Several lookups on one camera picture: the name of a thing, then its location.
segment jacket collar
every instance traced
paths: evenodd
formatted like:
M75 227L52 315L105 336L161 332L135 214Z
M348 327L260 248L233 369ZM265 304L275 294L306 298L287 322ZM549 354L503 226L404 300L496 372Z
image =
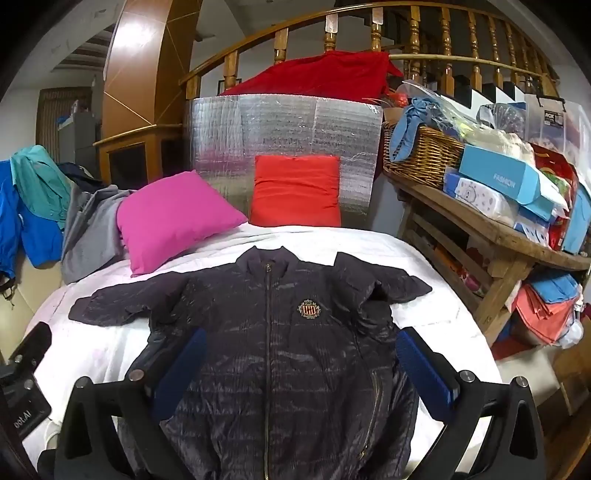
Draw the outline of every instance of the jacket collar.
M271 278L273 281L283 277L288 271L293 270L300 260L287 248L276 250L264 250L257 247L244 252L236 263L238 267L263 282L267 274L267 264L271 265Z

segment curtain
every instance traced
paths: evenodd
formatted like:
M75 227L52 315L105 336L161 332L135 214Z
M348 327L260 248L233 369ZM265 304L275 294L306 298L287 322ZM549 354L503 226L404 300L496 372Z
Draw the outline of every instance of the curtain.
M90 109L92 88L47 88L39 92L35 140L37 144L45 147L56 163L60 158L57 119L61 116L69 116L70 108L76 100Z

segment blue jacket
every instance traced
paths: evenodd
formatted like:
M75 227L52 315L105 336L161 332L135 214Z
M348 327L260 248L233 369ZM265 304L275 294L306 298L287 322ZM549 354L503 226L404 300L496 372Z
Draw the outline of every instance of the blue jacket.
M0 161L0 270L14 276L19 242L33 266L61 258L63 234L57 224L31 213L12 184L11 165Z

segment teal shirt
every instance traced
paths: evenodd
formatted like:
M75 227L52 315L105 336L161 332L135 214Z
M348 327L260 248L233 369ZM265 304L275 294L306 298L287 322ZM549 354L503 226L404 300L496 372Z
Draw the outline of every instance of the teal shirt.
M19 150L10 158L10 169L12 183L31 213L54 220L63 230L72 187L47 150L41 145Z

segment black strap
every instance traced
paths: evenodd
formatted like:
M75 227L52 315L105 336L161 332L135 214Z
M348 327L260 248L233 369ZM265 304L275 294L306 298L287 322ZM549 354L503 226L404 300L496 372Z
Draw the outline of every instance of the black strap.
M8 277L8 275L6 274L6 272L0 272L0 275L3 277ZM17 279L16 278L9 278L8 281L4 282L3 284L0 284L0 294L2 294L2 296L6 299L6 300L10 300L12 299L12 296L14 295L14 285L16 285L17 283Z

